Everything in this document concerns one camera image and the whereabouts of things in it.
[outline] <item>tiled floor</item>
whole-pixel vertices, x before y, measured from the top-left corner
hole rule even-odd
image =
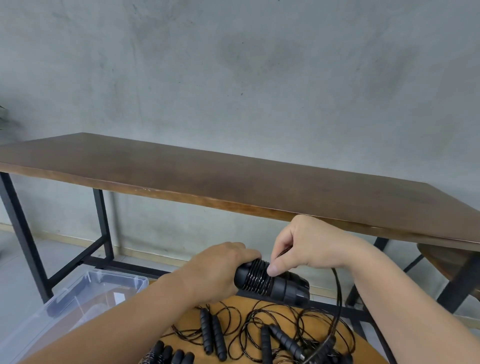
[[[79,246],[46,240],[37,239],[36,243],[48,276],[83,250]],[[102,257],[102,253],[97,253],[95,256]],[[118,256],[116,260],[167,271],[176,269],[173,266],[129,256]],[[78,267],[54,289],[54,292],[91,268],[90,266]],[[4,231],[0,231],[0,292],[0,341],[2,341],[43,304],[15,235]],[[312,299],[335,304],[335,300],[321,296],[312,296]],[[384,355],[373,327],[366,323],[362,323],[362,326],[369,343]],[[473,331],[480,337],[480,330]]]

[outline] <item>plastic box lid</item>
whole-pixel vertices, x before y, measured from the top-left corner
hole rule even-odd
[[[0,344],[0,363],[13,364],[148,286],[132,274],[92,269],[54,295]]]

